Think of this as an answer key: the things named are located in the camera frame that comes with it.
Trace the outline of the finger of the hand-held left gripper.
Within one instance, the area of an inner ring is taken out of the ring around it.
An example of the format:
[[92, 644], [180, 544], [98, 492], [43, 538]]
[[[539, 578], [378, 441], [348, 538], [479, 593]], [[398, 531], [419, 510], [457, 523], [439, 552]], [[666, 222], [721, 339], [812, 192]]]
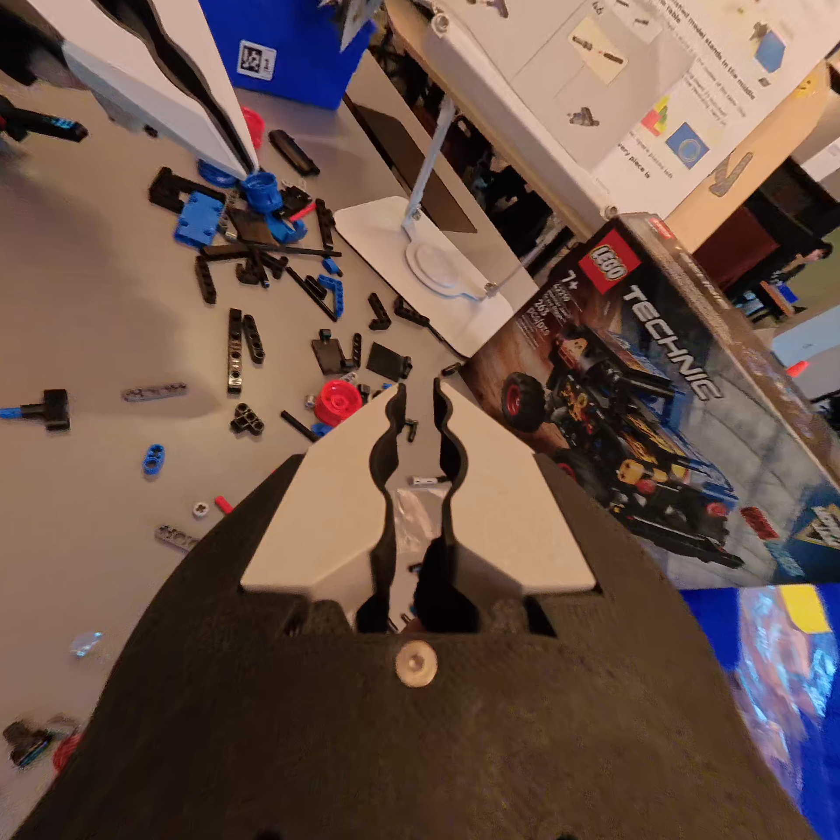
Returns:
[[214, 137], [218, 150], [205, 140], [199, 155], [215, 155], [216, 166], [230, 172], [256, 172], [257, 152], [200, 3], [142, 2], [141, 24], [155, 64]]
[[[33, 1], [61, 38], [68, 70], [93, 93], [177, 141], [195, 157], [204, 141], [218, 150], [207, 123], [155, 64], [141, 24], [139, 2]], [[252, 172], [231, 172], [238, 180]]]

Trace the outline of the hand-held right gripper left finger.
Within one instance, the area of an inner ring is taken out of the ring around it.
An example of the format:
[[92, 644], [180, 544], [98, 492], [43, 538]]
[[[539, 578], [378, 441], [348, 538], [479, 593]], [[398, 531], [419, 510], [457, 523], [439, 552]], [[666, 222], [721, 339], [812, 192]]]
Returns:
[[390, 629], [393, 500], [406, 386], [373, 398], [302, 457], [240, 579], [247, 592], [335, 602], [358, 632]]

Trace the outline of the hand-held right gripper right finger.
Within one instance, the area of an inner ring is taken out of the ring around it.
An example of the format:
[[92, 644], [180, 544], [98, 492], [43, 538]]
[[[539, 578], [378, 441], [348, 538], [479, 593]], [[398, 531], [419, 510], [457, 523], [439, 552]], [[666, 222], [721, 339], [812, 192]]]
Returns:
[[423, 629], [471, 634], [501, 602], [595, 592], [592, 568], [533, 450], [441, 378], [434, 421], [449, 487], [414, 593]]

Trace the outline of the clear plastic bag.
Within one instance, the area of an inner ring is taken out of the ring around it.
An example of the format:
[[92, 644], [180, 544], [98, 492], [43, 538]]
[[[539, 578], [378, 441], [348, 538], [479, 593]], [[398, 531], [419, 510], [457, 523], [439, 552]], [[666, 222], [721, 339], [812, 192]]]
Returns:
[[395, 545], [398, 559], [420, 561], [442, 531], [448, 484], [410, 486], [394, 493]]

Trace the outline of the cluster of blue black pins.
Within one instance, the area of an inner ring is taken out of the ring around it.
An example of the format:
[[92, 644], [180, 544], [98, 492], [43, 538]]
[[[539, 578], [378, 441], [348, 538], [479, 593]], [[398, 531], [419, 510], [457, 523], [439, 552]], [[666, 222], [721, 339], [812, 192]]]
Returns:
[[391, 630], [399, 634], [416, 617], [415, 591], [422, 562], [398, 564], [390, 590], [388, 621]]

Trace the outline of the black connector with blue pin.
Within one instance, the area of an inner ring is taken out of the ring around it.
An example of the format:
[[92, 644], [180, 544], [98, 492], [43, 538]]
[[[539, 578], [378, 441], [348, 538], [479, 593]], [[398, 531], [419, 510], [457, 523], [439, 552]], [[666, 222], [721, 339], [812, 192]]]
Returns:
[[64, 389], [45, 389], [40, 402], [1, 408], [3, 420], [39, 420], [49, 432], [70, 431], [69, 397]]

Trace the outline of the grey desk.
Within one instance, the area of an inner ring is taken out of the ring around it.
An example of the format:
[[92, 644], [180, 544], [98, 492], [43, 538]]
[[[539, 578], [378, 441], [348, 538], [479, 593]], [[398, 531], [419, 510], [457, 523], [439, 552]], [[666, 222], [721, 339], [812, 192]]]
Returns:
[[[33, 138], [2, 155], [2, 405], [65, 388], [71, 430], [2, 421], [2, 727], [57, 713], [89, 721], [107, 678], [183, 558], [153, 536], [162, 523], [203, 535], [197, 501], [239, 502], [302, 438], [279, 419], [317, 376], [308, 338], [325, 325], [302, 293], [239, 287], [200, 301], [194, 254], [148, 184], [163, 165], [194, 177], [173, 142], [129, 133], [86, 92], [3, 81], [16, 103], [78, 119], [80, 144]], [[266, 359], [227, 393], [228, 310], [255, 318]], [[183, 382], [186, 395], [127, 403], [126, 389]], [[246, 403], [255, 437], [229, 424]], [[145, 476], [151, 445], [165, 448]], [[103, 639], [70, 655], [85, 632]]]

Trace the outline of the red wheel rim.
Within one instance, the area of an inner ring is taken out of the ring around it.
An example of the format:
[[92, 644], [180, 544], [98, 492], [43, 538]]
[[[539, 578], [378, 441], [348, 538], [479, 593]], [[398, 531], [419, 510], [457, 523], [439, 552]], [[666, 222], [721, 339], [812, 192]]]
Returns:
[[358, 412], [362, 406], [362, 395], [354, 383], [330, 380], [317, 395], [313, 412], [322, 424], [336, 427]]

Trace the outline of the black curved panel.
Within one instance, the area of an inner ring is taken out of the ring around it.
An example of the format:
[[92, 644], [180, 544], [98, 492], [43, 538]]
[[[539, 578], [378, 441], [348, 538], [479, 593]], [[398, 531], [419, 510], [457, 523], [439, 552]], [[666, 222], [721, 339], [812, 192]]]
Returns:
[[282, 129], [269, 131], [267, 139], [296, 173], [303, 177], [320, 175], [319, 167], [286, 131]]

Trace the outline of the blue flat panel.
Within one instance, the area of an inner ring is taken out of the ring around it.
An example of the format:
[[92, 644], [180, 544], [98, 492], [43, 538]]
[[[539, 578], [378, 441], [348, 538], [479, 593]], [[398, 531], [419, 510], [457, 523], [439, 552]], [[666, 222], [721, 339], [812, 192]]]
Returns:
[[203, 192], [190, 193], [178, 217], [174, 241], [194, 249], [209, 246], [217, 234], [224, 209], [223, 198], [219, 200]]

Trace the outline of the toy truck set box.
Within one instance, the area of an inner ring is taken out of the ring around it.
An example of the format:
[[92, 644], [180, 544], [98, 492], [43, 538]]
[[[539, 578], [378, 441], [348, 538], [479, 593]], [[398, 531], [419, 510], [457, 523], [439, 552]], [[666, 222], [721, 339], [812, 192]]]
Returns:
[[678, 588], [838, 583], [838, 437], [658, 216], [572, 248], [460, 376]]

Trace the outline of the long black holed beam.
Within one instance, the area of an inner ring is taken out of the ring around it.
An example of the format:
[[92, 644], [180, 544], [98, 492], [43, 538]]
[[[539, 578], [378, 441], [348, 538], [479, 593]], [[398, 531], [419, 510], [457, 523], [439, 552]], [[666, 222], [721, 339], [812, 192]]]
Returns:
[[227, 320], [227, 393], [239, 395], [243, 384], [243, 313], [228, 310]]

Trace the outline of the medium black axle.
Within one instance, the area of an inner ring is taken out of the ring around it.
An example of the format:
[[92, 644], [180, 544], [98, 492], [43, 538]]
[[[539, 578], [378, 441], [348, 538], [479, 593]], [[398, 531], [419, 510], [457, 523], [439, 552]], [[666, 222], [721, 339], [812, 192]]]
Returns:
[[286, 273], [288, 273], [288, 276], [297, 284], [297, 286], [308, 296], [308, 298], [318, 307], [318, 309], [327, 316], [327, 318], [331, 322], [337, 322], [339, 320], [334, 311], [332, 311], [324, 302], [324, 300], [320, 298], [319, 294], [315, 292], [311, 284], [309, 284], [306, 280], [300, 277], [299, 274], [290, 266], [286, 266], [285, 271]]

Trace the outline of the white book stand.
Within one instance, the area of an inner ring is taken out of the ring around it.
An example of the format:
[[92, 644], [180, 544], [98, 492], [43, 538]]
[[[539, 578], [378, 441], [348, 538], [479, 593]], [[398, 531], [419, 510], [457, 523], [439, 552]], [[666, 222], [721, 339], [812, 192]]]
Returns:
[[[409, 54], [444, 91], [429, 151], [409, 198], [392, 196], [337, 211], [338, 233], [406, 302], [428, 316], [443, 341], [471, 357], [523, 299], [503, 276], [479, 268], [421, 208], [424, 188], [457, 111], [491, 142], [576, 234], [593, 234], [621, 213], [607, 202], [532, 116], [447, 10], [448, 2], [386, 2]], [[826, 57], [666, 217], [678, 241], [695, 249], [816, 126], [827, 92]]]

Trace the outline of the black grey small connector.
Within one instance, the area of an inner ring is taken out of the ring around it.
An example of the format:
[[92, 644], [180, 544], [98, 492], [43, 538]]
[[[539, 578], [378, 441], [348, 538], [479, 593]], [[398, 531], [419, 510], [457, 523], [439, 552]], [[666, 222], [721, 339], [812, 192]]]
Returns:
[[9, 759], [19, 769], [36, 761], [54, 740], [48, 730], [34, 728], [24, 721], [11, 722], [2, 735], [9, 747]]

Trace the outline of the instruction booklet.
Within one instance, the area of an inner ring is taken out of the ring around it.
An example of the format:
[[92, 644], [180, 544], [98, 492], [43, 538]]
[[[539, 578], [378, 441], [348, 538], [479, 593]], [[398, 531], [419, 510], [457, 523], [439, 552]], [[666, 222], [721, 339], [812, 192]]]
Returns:
[[621, 213], [666, 217], [838, 43], [839, 3], [448, 2]]

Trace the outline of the black open frame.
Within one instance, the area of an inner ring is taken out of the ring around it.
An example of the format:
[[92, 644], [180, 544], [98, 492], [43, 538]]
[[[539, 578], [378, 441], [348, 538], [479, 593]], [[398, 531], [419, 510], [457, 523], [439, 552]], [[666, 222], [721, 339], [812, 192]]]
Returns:
[[150, 184], [148, 190], [151, 204], [179, 216], [184, 208], [185, 199], [193, 193], [201, 193], [225, 205], [227, 197], [208, 185], [191, 181], [175, 174], [171, 168], [163, 166]]

